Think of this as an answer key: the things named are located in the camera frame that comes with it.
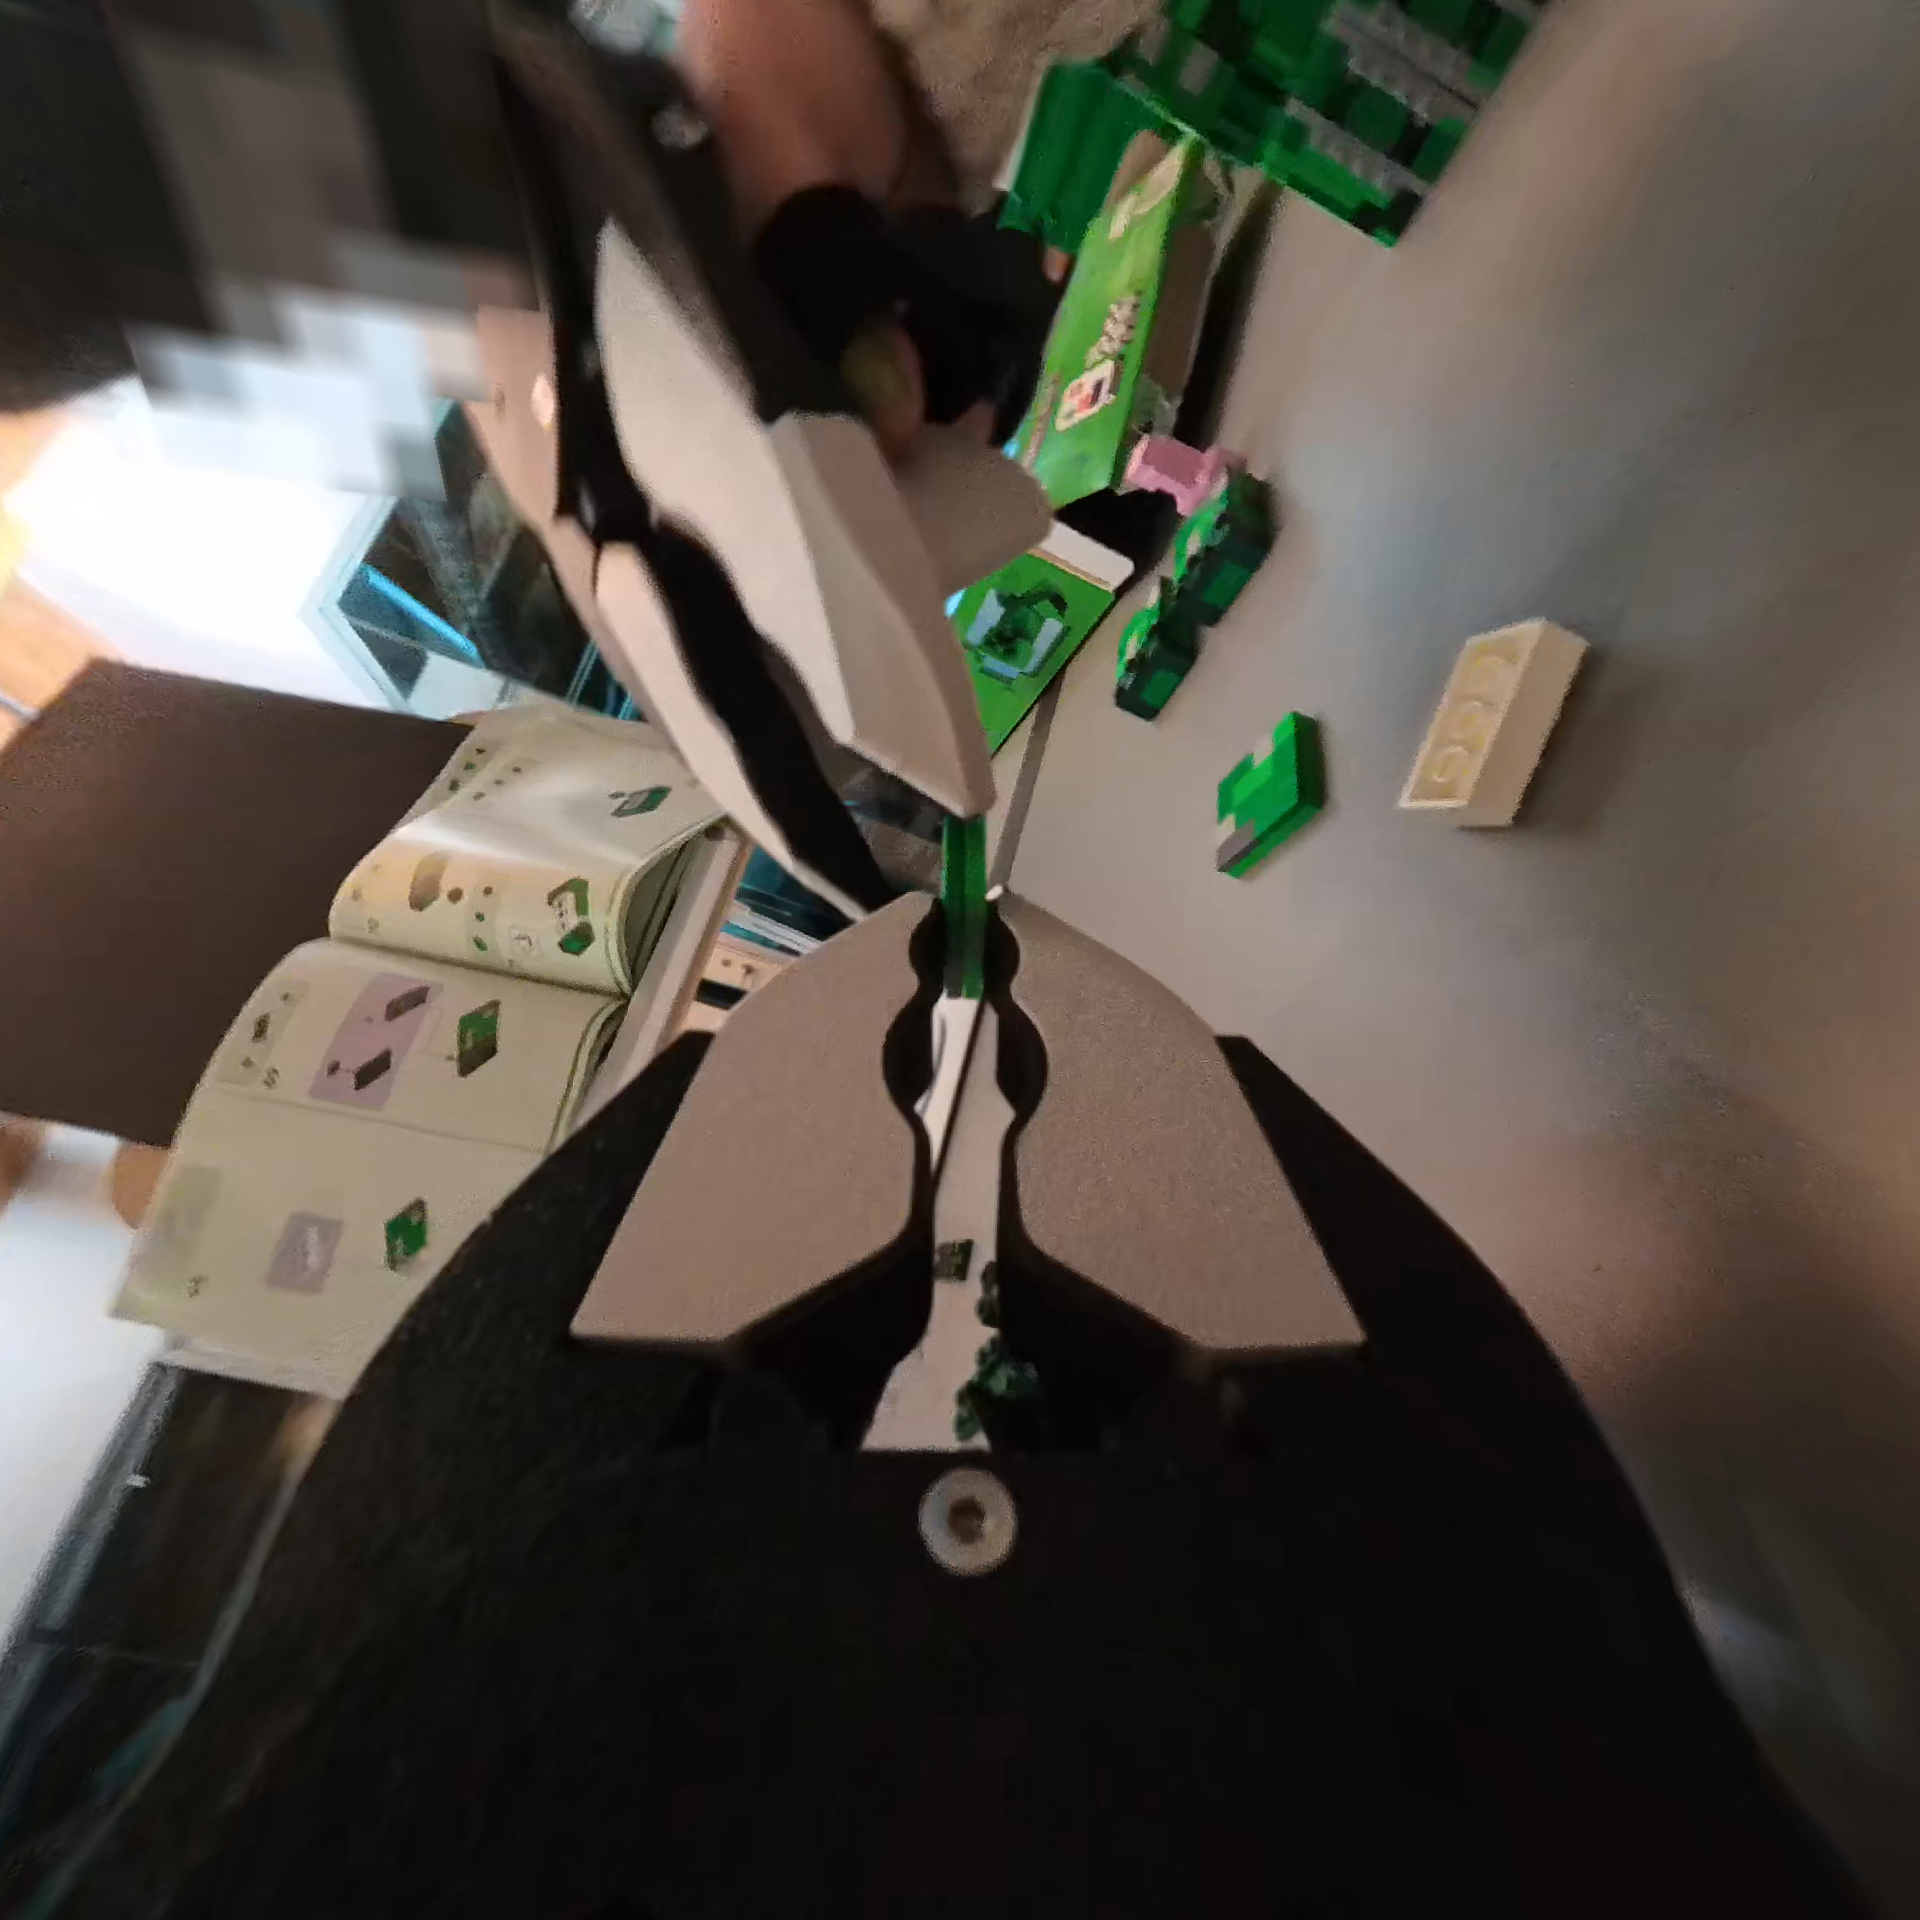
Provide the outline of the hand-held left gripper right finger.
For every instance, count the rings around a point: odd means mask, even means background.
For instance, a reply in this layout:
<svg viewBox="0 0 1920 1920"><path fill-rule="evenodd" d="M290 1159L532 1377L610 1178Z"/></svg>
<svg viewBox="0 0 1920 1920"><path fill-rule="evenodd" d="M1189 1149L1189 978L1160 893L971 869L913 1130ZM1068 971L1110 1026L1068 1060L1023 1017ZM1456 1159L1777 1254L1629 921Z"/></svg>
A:
<svg viewBox="0 0 1920 1920"><path fill-rule="evenodd" d="M1001 895L994 1444L1095 1450L1164 1387L1365 1346L1211 1026L1125 956Z"/></svg>

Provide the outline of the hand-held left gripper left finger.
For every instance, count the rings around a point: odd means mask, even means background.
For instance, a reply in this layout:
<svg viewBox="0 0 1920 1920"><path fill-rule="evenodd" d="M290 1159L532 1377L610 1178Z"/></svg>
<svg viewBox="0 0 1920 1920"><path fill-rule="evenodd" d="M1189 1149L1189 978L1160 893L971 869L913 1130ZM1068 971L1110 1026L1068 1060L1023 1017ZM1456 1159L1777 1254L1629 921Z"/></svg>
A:
<svg viewBox="0 0 1920 1920"><path fill-rule="evenodd" d="M570 1321L603 1349L769 1377L859 1450L934 1306L941 906L903 895L711 1037Z"/></svg>

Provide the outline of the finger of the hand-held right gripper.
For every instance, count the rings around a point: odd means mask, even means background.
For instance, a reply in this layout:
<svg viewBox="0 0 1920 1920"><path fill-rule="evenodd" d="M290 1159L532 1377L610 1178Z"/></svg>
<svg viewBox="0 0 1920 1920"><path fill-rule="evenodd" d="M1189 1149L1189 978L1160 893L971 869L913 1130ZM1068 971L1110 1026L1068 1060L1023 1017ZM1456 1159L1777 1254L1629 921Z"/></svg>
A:
<svg viewBox="0 0 1920 1920"><path fill-rule="evenodd" d="M749 256L598 232L594 325L621 455L731 577L812 717L946 814L996 802L946 601L998 568L998 449L923 429L892 458Z"/></svg>
<svg viewBox="0 0 1920 1920"><path fill-rule="evenodd" d="M555 515L541 543L589 636L726 816L843 916L892 906L894 885L715 556L672 524L594 545Z"/></svg>

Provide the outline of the green lego panel with studs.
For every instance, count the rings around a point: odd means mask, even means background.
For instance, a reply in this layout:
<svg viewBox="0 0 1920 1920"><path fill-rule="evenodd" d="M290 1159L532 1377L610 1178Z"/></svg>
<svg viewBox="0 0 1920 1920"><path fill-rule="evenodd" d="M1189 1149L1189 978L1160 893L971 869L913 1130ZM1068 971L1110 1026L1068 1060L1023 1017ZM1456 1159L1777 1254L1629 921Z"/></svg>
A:
<svg viewBox="0 0 1920 1920"><path fill-rule="evenodd" d="M988 940L988 823L946 816L941 843L945 998L982 1002Z"/></svg>

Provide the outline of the white lego brick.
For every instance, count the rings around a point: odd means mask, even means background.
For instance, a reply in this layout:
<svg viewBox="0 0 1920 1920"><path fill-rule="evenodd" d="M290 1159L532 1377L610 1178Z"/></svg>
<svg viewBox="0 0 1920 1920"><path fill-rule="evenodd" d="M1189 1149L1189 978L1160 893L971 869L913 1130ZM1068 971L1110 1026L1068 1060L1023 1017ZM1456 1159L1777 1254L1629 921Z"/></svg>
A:
<svg viewBox="0 0 1920 1920"><path fill-rule="evenodd" d="M1591 645L1546 621L1470 636L1452 659L1397 810L1456 830L1514 826Z"/></svg>

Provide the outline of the lego instruction booklet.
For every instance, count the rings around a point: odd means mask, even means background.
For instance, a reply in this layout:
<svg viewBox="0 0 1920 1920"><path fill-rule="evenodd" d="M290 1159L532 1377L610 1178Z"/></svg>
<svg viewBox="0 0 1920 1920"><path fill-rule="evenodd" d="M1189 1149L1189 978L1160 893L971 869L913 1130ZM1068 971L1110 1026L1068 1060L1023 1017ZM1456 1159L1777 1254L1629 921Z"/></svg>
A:
<svg viewBox="0 0 1920 1920"><path fill-rule="evenodd" d="M570 1135L729 814L651 730L490 717L245 1001L113 1321L339 1398Z"/></svg>

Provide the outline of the dark green lego cube build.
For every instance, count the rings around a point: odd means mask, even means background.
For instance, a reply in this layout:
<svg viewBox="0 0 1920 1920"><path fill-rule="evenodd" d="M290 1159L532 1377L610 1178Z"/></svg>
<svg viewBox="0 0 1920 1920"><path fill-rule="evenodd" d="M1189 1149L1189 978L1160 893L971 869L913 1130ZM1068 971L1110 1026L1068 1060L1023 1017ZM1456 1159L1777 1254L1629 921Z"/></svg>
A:
<svg viewBox="0 0 1920 1920"><path fill-rule="evenodd" d="M1216 626L1253 583L1277 535L1273 486L1244 467L1223 471L1173 539L1173 601L1195 626Z"/></svg>
<svg viewBox="0 0 1920 1920"><path fill-rule="evenodd" d="M1157 721L1185 686L1200 645L1206 626L1179 599L1138 609L1118 645L1113 707L1138 721Z"/></svg>

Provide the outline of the green lego box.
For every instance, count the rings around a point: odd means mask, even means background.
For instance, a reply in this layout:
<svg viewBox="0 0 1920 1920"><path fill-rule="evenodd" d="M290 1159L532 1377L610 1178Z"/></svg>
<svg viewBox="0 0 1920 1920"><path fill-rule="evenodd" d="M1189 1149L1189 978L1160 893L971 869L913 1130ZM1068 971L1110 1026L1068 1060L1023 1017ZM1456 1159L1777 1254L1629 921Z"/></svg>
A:
<svg viewBox="0 0 1920 1920"><path fill-rule="evenodd" d="M1068 511L1143 508L1122 495L1138 437L1170 437L1206 325L1223 167L1197 137L1138 132L1077 249L1044 340L1035 395L1010 446L1043 484L1039 543L946 601L988 756L1108 619L1138 558L1122 534L1084 534Z"/></svg>

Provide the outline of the flat green lego panel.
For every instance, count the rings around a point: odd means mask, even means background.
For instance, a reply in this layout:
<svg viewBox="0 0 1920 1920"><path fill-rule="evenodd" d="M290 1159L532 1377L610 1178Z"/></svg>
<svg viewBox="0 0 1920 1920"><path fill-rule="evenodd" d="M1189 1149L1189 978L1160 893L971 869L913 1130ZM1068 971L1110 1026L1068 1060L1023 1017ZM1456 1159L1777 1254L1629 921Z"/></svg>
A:
<svg viewBox="0 0 1920 1920"><path fill-rule="evenodd" d="M1327 808L1327 740L1316 717L1285 712L1216 795L1216 871L1244 880Z"/></svg>

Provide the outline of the pink lego pig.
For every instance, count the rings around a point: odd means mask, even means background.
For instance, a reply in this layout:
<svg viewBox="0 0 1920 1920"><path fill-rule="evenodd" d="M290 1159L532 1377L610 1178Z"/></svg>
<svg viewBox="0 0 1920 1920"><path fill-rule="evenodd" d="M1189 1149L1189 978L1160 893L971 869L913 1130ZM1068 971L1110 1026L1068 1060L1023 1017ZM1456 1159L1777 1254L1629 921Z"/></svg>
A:
<svg viewBox="0 0 1920 1920"><path fill-rule="evenodd" d="M1195 449L1170 436L1138 436L1120 471L1122 495L1157 495L1174 503L1179 515L1195 515L1241 467L1241 458L1220 446Z"/></svg>

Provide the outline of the large green lego figure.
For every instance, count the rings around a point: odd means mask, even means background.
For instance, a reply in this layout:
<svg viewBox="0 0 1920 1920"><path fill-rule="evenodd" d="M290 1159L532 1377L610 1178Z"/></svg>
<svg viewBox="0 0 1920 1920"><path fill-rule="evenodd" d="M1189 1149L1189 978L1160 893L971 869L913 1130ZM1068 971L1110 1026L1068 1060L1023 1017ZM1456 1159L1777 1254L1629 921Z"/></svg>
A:
<svg viewBox="0 0 1920 1920"><path fill-rule="evenodd" d="M1164 5L1125 53L1181 132L1393 249L1543 5Z"/></svg>

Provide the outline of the person's right hand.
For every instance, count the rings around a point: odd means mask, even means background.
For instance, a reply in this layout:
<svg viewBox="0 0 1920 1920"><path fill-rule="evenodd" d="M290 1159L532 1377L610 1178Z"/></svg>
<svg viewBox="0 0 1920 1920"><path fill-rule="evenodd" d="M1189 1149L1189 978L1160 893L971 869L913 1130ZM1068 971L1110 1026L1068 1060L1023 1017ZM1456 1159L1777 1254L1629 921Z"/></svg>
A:
<svg viewBox="0 0 1920 1920"><path fill-rule="evenodd" d="M903 49L866 5L686 5L677 45L754 270L902 461L931 420L894 224L961 191Z"/></svg>

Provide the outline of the white book stand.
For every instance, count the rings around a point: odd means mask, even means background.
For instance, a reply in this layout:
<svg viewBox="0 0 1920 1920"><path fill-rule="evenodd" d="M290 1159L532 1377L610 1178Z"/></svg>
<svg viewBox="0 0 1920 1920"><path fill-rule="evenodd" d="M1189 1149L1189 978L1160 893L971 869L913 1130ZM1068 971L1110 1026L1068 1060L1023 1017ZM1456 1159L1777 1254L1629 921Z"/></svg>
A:
<svg viewBox="0 0 1920 1920"><path fill-rule="evenodd" d="M749 854L752 846L729 823L699 840L659 940L594 1075L594 1098L618 1095L677 1040L704 978L709 950L731 912Z"/></svg>

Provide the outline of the pile of dark green pieces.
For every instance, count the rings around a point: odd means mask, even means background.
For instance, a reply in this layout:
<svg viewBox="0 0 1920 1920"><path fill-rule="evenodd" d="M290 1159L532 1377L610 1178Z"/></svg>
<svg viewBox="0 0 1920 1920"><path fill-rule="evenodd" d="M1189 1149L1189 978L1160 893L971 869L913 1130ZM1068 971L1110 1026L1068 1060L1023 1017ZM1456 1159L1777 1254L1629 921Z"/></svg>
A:
<svg viewBox="0 0 1920 1920"><path fill-rule="evenodd" d="M1001 1328L998 1261L977 1237L934 1246L931 1385L946 1410L949 1444L978 1450L988 1424L1039 1405L1039 1371Z"/></svg>

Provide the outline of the dark board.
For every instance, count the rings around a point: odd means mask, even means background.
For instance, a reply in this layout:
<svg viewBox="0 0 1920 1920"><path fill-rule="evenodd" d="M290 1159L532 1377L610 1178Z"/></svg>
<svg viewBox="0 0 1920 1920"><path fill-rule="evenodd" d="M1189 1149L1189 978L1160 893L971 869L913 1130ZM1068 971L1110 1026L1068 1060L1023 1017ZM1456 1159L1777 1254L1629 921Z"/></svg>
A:
<svg viewBox="0 0 1920 1920"><path fill-rule="evenodd" d="M4 749L4 1113L167 1147L467 730L89 664Z"/></svg>

